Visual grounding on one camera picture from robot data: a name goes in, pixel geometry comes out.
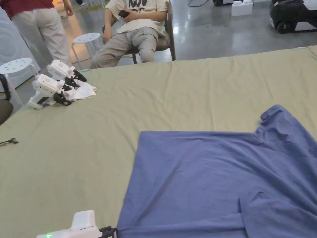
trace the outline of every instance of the smartphone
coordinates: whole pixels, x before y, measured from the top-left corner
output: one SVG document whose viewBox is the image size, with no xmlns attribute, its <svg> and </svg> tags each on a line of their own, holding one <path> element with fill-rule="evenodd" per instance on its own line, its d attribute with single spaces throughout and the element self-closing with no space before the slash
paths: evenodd
<svg viewBox="0 0 317 238">
<path fill-rule="evenodd" d="M 118 15 L 119 15 L 120 17 L 125 18 L 125 17 L 127 17 L 128 15 L 130 15 L 130 13 L 128 13 L 128 12 L 126 12 L 126 11 L 124 11 L 124 10 L 121 10 Z"/>
</svg>

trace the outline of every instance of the table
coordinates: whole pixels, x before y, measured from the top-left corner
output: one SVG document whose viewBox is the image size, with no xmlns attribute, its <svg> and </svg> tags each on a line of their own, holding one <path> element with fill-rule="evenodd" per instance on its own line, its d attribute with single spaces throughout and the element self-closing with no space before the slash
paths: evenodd
<svg viewBox="0 0 317 238">
<path fill-rule="evenodd" d="M 95 210 L 116 226 L 143 130 L 253 132 L 281 104 L 317 138 L 317 46 L 83 73 L 97 96 L 0 126 L 0 236 L 34 238 Z"/>
</svg>

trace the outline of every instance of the beige pants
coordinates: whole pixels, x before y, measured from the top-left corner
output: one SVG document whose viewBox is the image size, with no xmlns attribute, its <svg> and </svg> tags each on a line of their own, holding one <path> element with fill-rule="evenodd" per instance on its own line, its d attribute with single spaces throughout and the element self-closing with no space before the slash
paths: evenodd
<svg viewBox="0 0 317 238">
<path fill-rule="evenodd" d="M 71 66 L 69 44 L 55 8 L 24 11 L 12 18 L 40 68 L 58 59 Z"/>
<path fill-rule="evenodd" d="M 158 38 L 158 33 L 151 27 L 116 34 L 92 58 L 91 68 L 117 66 L 121 57 L 132 47 L 139 50 L 142 63 L 155 62 Z"/>
</svg>

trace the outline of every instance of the white cloth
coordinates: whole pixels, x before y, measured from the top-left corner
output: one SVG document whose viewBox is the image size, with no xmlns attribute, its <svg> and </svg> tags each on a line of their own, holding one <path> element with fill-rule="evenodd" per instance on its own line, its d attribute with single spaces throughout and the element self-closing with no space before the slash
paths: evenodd
<svg viewBox="0 0 317 238">
<path fill-rule="evenodd" d="M 80 80 L 75 80 L 75 82 L 80 86 L 78 89 L 74 89 L 72 86 L 72 90 L 65 91 L 64 96 L 69 101 L 76 101 L 78 99 L 86 99 L 96 96 L 97 88 L 91 86 L 88 83 L 82 82 Z"/>
<path fill-rule="evenodd" d="M 12 21 L 41 69 L 53 59 L 72 66 L 67 36 L 55 8 L 24 11 L 15 15 Z"/>
<path fill-rule="evenodd" d="M 140 13 L 152 13 L 156 11 L 167 11 L 168 0 L 111 0 L 106 8 L 110 9 L 113 16 L 120 20 L 118 15 L 121 10 L 137 10 Z M 138 19 L 125 23 L 117 30 L 117 33 L 130 32 L 142 27 L 155 29 L 160 36 L 165 35 L 165 21 L 155 22 L 150 19 Z"/>
</svg>

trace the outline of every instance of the t-shirt sleeve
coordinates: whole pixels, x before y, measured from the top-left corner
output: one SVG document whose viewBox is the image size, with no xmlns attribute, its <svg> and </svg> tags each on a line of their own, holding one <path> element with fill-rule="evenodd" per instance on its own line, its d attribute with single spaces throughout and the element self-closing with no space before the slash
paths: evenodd
<svg viewBox="0 0 317 238">
<path fill-rule="evenodd" d="M 167 11 L 167 0 L 158 0 L 157 1 L 157 7 L 156 10 L 157 11 Z"/>
<path fill-rule="evenodd" d="M 111 10 L 112 15 L 117 19 L 120 20 L 120 16 L 118 15 L 121 10 L 125 9 L 124 0 L 111 0 L 105 8 Z"/>
<path fill-rule="evenodd" d="M 281 105 L 275 105 L 261 115 L 256 130 L 259 140 L 304 156 L 317 155 L 317 143 L 301 123 Z"/>
</svg>

